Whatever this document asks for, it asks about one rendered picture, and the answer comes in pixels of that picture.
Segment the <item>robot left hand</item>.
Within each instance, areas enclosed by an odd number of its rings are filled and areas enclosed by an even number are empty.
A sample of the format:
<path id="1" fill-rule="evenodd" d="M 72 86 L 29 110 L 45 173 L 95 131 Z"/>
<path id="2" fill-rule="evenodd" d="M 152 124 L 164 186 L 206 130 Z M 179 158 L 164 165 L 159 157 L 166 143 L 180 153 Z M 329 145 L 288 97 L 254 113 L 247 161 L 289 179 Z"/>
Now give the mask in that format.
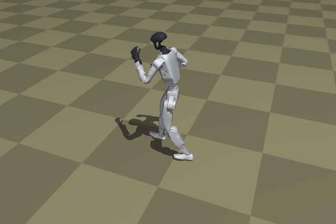
<path id="1" fill-rule="evenodd" d="M 139 51 L 137 51 L 137 48 L 138 46 L 134 47 L 132 50 L 131 50 L 131 55 L 132 55 L 132 58 L 135 60 L 134 62 L 136 63 L 137 61 L 139 61 L 139 63 L 142 65 L 142 61 L 141 59 L 139 59 L 139 53 L 140 53 L 140 50 L 141 48 L 139 49 Z"/>

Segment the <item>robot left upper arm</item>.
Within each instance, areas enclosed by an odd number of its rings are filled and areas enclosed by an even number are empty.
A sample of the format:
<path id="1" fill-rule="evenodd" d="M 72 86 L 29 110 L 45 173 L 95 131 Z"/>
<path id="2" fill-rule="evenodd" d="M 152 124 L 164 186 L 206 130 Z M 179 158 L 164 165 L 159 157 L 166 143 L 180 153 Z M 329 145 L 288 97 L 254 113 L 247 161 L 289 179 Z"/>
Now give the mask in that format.
<path id="1" fill-rule="evenodd" d="M 163 67 L 163 64 L 165 63 L 165 60 L 162 58 L 155 59 L 152 63 L 151 68 L 148 70 L 146 77 L 146 80 L 143 82 L 145 84 L 150 83 L 151 79 L 155 76 L 158 70 L 160 70 Z"/>

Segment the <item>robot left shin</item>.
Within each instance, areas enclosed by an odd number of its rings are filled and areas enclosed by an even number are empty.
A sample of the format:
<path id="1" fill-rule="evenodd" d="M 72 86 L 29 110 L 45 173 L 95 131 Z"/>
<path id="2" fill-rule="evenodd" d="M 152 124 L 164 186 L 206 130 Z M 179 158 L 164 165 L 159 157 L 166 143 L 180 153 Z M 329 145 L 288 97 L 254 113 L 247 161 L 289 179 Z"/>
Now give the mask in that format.
<path id="1" fill-rule="evenodd" d="M 167 133 L 166 133 L 167 134 Z M 186 154 L 187 156 L 189 156 L 189 151 L 187 150 L 187 148 L 185 147 L 185 143 L 180 135 L 180 133 L 177 134 L 176 130 L 170 130 L 169 131 L 169 135 L 167 134 L 167 136 L 169 137 L 169 139 L 173 142 L 173 144 L 180 149 L 180 151 L 182 153 L 184 153 L 184 155 Z"/>

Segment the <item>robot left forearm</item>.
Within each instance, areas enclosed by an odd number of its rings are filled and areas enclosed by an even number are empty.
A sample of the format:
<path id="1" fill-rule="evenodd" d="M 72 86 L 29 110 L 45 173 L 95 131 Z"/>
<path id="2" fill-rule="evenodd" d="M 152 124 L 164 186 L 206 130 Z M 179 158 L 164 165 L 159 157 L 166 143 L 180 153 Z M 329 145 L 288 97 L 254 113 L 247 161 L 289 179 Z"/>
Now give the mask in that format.
<path id="1" fill-rule="evenodd" d="M 138 71 L 138 76 L 139 76 L 139 79 L 144 82 L 146 80 L 146 73 L 144 72 L 144 69 L 143 69 L 143 66 L 139 63 L 139 61 L 137 61 L 135 63 L 136 65 L 136 70 Z"/>

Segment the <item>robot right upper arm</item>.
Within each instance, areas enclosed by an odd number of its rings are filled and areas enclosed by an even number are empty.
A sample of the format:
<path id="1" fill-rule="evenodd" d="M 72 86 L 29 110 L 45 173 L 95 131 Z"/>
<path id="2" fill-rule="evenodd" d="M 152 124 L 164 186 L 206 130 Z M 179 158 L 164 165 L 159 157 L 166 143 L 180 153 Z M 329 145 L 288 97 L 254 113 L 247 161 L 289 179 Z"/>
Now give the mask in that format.
<path id="1" fill-rule="evenodd" d="M 188 60 L 182 54 L 180 54 L 175 47 L 172 47 L 171 49 L 174 50 L 177 60 L 181 62 L 181 67 L 186 67 L 188 64 Z"/>

